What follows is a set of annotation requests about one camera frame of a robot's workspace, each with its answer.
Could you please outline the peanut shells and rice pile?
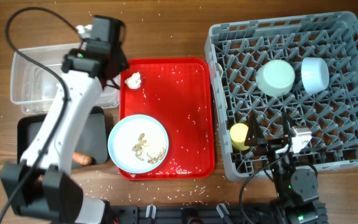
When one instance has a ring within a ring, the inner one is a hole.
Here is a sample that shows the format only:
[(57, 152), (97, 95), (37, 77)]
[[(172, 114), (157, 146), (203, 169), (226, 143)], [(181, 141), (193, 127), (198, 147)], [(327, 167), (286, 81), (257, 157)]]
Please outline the peanut shells and rice pile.
[(167, 141), (161, 134), (141, 133), (132, 147), (135, 157), (149, 164), (161, 161), (167, 153)]

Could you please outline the large light blue plate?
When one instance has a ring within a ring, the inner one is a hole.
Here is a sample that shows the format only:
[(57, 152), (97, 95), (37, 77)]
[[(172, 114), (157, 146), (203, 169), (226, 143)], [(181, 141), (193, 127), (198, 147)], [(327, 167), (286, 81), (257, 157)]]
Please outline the large light blue plate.
[[(167, 141), (167, 153), (161, 161), (149, 164), (135, 157), (132, 147), (141, 133), (161, 134)], [(131, 174), (143, 174), (162, 164), (169, 151), (169, 138), (162, 124), (151, 116), (135, 114), (120, 120), (108, 137), (108, 153), (113, 163), (121, 170)]]

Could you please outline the white plastic spoon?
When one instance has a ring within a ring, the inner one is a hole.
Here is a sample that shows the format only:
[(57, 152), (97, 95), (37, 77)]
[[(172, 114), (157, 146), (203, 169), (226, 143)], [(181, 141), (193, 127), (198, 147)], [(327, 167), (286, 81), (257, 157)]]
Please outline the white plastic spoon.
[[(221, 84), (223, 84), (222, 83), (222, 77), (223, 77), (223, 68), (222, 68), (222, 66), (219, 64), (219, 63), (217, 63), (217, 72), (219, 73), (219, 81), (221, 82)], [(222, 96), (223, 96), (223, 103), (224, 103), (224, 105), (225, 105), (225, 110), (227, 110), (227, 101), (226, 101), (226, 97), (225, 97), (225, 94), (224, 94), (224, 91), (222, 91)]]

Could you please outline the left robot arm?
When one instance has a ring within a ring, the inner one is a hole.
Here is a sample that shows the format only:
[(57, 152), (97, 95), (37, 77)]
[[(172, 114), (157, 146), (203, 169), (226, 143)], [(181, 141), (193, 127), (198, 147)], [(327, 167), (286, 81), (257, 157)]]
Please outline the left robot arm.
[(129, 66), (125, 24), (94, 16), (91, 35), (63, 58), (60, 88), (30, 146), (0, 180), (6, 208), (53, 223), (110, 223), (109, 203), (86, 196), (70, 177), (78, 139), (103, 89)]

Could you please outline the mint green bowl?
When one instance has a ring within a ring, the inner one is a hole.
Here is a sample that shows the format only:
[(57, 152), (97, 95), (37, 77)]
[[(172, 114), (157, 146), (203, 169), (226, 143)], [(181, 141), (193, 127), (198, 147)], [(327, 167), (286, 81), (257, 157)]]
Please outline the mint green bowl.
[(268, 96), (286, 95), (295, 81), (293, 67), (284, 60), (272, 60), (261, 66), (255, 76), (259, 90)]

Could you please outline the orange carrot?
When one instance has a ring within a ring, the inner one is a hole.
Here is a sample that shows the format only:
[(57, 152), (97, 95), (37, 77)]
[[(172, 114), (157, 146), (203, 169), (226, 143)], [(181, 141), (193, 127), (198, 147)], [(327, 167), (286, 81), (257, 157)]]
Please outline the orange carrot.
[(93, 158), (91, 156), (80, 152), (74, 152), (72, 160), (74, 163), (81, 166), (90, 166), (93, 162)]

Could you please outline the yellow plastic cup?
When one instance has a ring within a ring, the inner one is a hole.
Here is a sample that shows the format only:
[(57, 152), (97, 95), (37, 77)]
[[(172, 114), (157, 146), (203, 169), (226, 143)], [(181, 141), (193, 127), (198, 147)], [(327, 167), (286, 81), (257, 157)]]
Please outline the yellow plastic cup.
[(234, 124), (229, 130), (232, 146), (238, 151), (246, 151), (250, 149), (244, 144), (249, 127), (244, 123)]

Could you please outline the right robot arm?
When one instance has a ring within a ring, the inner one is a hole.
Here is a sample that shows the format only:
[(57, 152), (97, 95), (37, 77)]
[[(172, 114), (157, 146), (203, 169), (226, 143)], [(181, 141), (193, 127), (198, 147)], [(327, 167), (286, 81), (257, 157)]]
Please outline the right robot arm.
[(282, 113), (283, 136), (267, 139), (254, 115), (250, 116), (250, 126), (244, 144), (254, 146), (259, 154), (265, 154), (268, 163), (254, 171), (244, 181), (239, 193), (239, 206), (242, 216), (247, 216), (242, 197), (248, 183), (262, 171), (272, 172), (273, 183), (278, 199), (270, 203), (276, 220), (282, 223), (311, 223), (319, 218), (315, 201), (318, 195), (318, 172), (312, 164), (309, 169), (297, 169), (293, 155), (301, 152), (311, 141), (312, 132), (307, 126), (296, 125), (291, 117)]

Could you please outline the white tissue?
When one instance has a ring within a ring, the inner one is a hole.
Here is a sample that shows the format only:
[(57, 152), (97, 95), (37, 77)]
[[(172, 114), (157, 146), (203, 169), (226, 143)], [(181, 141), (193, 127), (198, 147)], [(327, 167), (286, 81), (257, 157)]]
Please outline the white tissue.
[(124, 83), (132, 90), (138, 89), (141, 86), (141, 75), (139, 72), (133, 73), (129, 78), (125, 79)]

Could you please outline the small light blue saucer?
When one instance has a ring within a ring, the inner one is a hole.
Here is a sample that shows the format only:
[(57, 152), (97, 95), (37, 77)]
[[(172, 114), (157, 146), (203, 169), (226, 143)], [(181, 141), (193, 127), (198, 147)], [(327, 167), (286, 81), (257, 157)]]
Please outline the small light blue saucer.
[(305, 91), (315, 94), (327, 89), (329, 70), (322, 58), (307, 57), (301, 63), (301, 79)]

